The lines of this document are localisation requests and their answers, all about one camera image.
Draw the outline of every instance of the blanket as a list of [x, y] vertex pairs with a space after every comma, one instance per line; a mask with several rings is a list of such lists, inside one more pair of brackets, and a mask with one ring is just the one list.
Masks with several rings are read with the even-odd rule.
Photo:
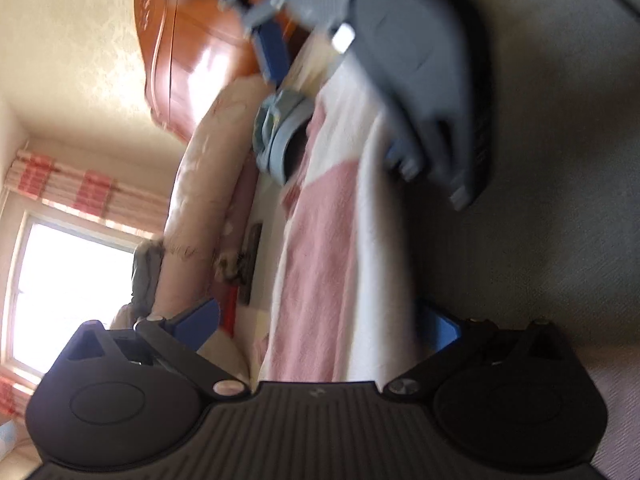
[[347, 58], [321, 89], [287, 224], [262, 380], [376, 380], [415, 365], [401, 209], [383, 159], [383, 107]]

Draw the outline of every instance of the checkered curtain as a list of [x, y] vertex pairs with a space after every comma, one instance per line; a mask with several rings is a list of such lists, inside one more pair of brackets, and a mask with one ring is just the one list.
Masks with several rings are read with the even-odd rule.
[[165, 197], [25, 150], [18, 151], [4, 186], [76, 216], [145, 237], [162, 234], [169, 211]]

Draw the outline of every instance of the ribbed black surface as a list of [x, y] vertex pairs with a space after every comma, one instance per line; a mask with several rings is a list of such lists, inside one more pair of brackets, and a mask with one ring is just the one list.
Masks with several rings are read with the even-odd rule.
[[[422, 408], [385, 400], [372, 383], [267, 383], [215, 407], [181, 448], [138, 468], [87, 473], [45, 464], [33, 480], [472, 480], [495, 472], [452, 450]], [[584, 466], [550, 480], [598, 480]]]

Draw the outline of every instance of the screw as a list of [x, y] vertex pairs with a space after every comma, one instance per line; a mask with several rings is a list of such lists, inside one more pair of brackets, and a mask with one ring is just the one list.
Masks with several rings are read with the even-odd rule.
[[244, 392], [244, 384], [231, 379], [218, 381], [213, 385], [213, 391], [222, 397], [235, 397]]
[[420, 383], [413, 379], [396, 379], [389, 383], [389, 391], [396, 395], [413, 395], [420, 391]]

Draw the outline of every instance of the window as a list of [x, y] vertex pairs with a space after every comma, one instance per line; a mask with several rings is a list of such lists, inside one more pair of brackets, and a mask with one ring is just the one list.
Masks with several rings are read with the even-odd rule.
[[132, 245], [27, 216], [14, 263], [4, 361], [47, 372], [78, 326], [107, 326], [131, 298]]

